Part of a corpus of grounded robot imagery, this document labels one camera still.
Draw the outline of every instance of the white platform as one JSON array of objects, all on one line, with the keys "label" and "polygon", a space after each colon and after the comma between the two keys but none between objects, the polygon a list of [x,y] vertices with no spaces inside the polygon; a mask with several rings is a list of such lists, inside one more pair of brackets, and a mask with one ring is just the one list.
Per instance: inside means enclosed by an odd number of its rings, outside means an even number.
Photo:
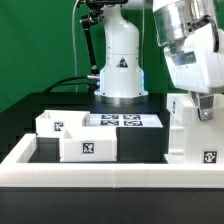
[{"label": "white platform", "polygon": [[224,187],[224,165],[27,163],[35,149],[25,135],[0,165],[0,187]]}]

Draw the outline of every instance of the cable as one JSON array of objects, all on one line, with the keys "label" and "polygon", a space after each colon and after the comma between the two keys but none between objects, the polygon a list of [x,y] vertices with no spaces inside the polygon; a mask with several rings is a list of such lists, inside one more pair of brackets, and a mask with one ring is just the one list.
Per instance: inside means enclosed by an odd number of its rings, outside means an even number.
[{"label": "cable", "polygon": [[219,32],[218,32],[217,26],[211,16],[205,16],[205,21],[209,22],[212,26],[212,31],[213,31],[214,39],[215,39],[214,52],[217,53],[219,51]]},{"label": "cable", "polygon": [[213,31],[213,35],[214,35],[214,49],[213,51],[215,53],[217,53],[219,51],[219,32],[217,29],[217,26],[215,24],[215,21],[212,19],[211,16],[209,15],[205,15],[203,17],[201,17],[199,20],[195,21],[192,26],[195,30],[200,29],[201,27],[207,25],[208,23],[211,24],[212,26],[212,31]]},{"label": "cable", "polygon": [[143,69],[144,66],[144,41],[145,41],[145,5],[143,4],[142,7],[142,46],[141,46],[141,61],[140,65],[141,68]]},{"label": "cable", "polygon": [[69,82],[69,81],[73,81],[73,80],[80,80],[80,79],[87,79],[87,76],[75,76],[75,77],[71,77],[71,78],[67,78],[67,79],[62,79],[62,80],[54,83],[53,85],[49,86],[47,89],[44,90],[44,92],[49,93],[49,92],[51,92],[52,89],[54,89],[56,86],[58,86],[60,84],[63,84],[65,82]]},{"label": "cable", "polygon": [[73,43],[73,52],[74,52],[74,65],[75,65],[75,75],[78,74],[77,70],[77,52],[76,52],[76,38],[75,38],[75,12],[77,6],[81,0],[76,0],[75,5],[72,10],[72,43]]}]

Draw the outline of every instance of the warning label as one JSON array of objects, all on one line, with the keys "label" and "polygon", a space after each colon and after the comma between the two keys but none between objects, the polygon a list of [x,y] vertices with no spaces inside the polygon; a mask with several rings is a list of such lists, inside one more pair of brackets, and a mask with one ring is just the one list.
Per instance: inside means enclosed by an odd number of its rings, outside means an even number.
[{"label": "warning label", "polygon": [[123,58],[121,58],[120,62],[117,65],[118,68],[128,68],[127,62],[126,60]]}]

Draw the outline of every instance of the white block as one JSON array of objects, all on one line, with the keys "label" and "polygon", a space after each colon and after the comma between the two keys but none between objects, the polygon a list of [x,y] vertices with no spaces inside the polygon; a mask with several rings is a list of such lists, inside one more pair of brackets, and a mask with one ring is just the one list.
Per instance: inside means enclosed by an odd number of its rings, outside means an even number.
[{"label": "white block", "polygon": [[116,161],[117,137],[114,127],[66,129],[60,138],[61,162]]},{"label": "white block", "polygon": [[169,94],[171,113],[169,154],[183,147],[183,163],[224,163],[224,96],[215,95],[214,119],[201,121],[187,94]]},{"label": "white block", "polygon": [[36,118],[36,132],[39,137],[60,137],[65,128],[89,125],[88,111],[45,110]]}]

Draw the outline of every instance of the black cable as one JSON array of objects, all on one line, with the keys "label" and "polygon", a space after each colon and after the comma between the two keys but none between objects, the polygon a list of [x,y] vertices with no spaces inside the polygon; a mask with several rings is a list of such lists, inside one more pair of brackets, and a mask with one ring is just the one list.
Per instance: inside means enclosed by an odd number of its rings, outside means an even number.
[{"label": "black cable", "polygon": [[219,32],[218,32],[218,28],[215,24],[215,21],[212,19],[212,17],[209,15],[205,15],[205,16],[201,17],[199,20],[195,21],[192,24],[192,27],[195,30],[197,30],[197,29],[207,25],[208,23],[210,23],[212,26],[212,31],[213,31],[213,35],[214,35],[214,39],[215,39],[213,51],[215,53],[217,53],[219,51]]},{"label": "black cable", "polygon": [[52,89],[54,89],[56,86],[58,86],[62,83],[73,81],[73,80],[80,80],[80,79],[87,79],[87,76],[74,76],[74,77],[71,77],[71,78],[62,79],[62,80],[54,83],[53,85],[49,86],[47,89],[44,90],[44,92],[49,93],[49,92],[51,92]]},{"label": "black cable", "polygon": [[215,38],[214,52],[217,53],[219,51],[219,32],[218,32],[217,26],[211,16],[205,16],[205,21],[209,22],[212,26],[212,30],[213,30],[213,34]]}]

